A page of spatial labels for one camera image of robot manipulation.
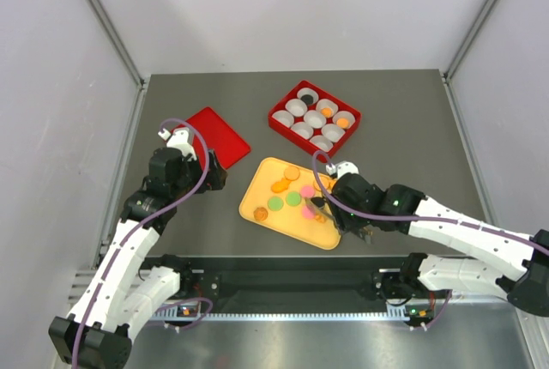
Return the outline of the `black sandwich cookie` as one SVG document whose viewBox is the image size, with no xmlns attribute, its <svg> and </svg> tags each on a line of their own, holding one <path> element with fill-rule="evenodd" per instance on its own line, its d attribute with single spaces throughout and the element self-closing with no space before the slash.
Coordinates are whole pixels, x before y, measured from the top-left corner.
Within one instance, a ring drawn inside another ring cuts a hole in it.
<svg viewBox="0 0 549 369">
<path fill-rule="evenodd" d="M 325 201 L 322 197 L 313 197 L 311 202 L 317 207 L 322 209 L 325 205 Z"/>
<path fill-rule="evenodd" d="M 306 105 L 314 103 L 314 98 L 310 94 L 305 94 L 300 98 Z"/>
</svg>

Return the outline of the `small orange flower cookie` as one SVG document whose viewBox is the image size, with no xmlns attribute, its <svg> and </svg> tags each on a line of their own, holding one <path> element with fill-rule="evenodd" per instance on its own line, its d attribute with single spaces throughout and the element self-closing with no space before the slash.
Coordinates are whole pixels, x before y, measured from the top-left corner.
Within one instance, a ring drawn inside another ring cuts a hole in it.
<svg viewBox="0 0 549 369">
<path fill-rule="evenodd" d="M 331 117 L 331 116 L 333 115 L 332 110 L 329 109 L 329 108 L 323 108 L 323 109 L 322 109 L 322 114 L 323 114 L 323 116 L 325 116 L 326 118 L 329 118 L 329 117 Z"/>
</svg>

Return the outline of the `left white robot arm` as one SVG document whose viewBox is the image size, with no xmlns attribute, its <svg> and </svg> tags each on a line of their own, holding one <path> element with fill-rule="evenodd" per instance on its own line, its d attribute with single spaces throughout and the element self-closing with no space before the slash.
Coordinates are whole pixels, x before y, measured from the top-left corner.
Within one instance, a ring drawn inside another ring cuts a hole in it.
<svg viewBox="0 0 549 369">
<path fill-rule="evenodd" d="M 172 296 L 192 292 L 190 266 L 173 255 L 161 258 L 138 287 L 132 284 L 177 206 L 195 193 L 223 189 L 226 177 L 213 150 L 204 162 L 179 148 L 154 151 L 94 277 L 67 316 L 51 322 L 48 334 L 61 361 L 73 368 L 124 367 L 150 318 Z"/>
</svg>

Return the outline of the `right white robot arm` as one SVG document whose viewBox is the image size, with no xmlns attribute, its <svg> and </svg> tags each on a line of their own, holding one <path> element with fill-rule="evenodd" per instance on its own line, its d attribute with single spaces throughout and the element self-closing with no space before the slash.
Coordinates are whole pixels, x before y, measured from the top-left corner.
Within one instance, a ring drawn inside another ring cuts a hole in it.
<svg viewBox="0 0 549 369">
<path fill-rule="evenodd" d="M 548 232 L 514 233 L 443 206 L 402 184 L 383 191 L 357 173 L 336 176 L 325 197 L 337 228 L 364 237 L 369 227 L 426 239 L 461 259 L 412 253 L 401 266 L 402 290 L 474 292 L 505 299 L 539 317 L 548 315 Z"/>
</svg>

